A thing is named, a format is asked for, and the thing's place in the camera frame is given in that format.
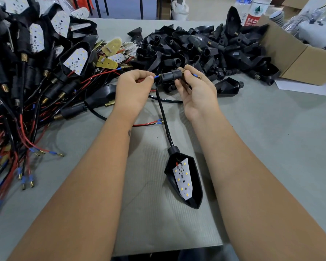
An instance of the gray table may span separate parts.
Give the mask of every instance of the gray table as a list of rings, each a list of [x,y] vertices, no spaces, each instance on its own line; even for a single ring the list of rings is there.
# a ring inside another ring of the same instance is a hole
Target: gray table
[[[106,40],[117,36],[129,40],[126,33],[138,26],[147,35],[171,23],[185,29],[219,24],[121,19],[95,22],[100,37]],[[235,75],[235,79],[243,81],[244,88],[235,97],[220,98],[221,110],[249,148],[326,231],[326,96],[278,90],[244,74]],[[177,94],[167,97],[179,98]],[[174,144],[196,158],[204,191],[202,205],[199,210],[184,205],[165,179],[169,144],[164,127],[133,128],[114,255],[213,246],[226,240],[209,172],[191,124],[182,106],[164,103],[164,109]],[[105,116],[111,110],[98,109]],[[158,103],[148,100],[137,122],[154,121],[158,113]],[[66,156],[40,157],[33,165],[36,187],[21,191],[16,183],[11,189],[0,212],[0,261],[8,257],[102,125],[103,121],[88,112],[49,128],[41,145]]]

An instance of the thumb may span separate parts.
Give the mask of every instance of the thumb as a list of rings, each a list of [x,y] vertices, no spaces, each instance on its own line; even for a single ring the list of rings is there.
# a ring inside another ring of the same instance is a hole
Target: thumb
[[[155,79],[153,76],[147,76],[142,82],[139,84],[142,85],[145,89],[151,89]]]

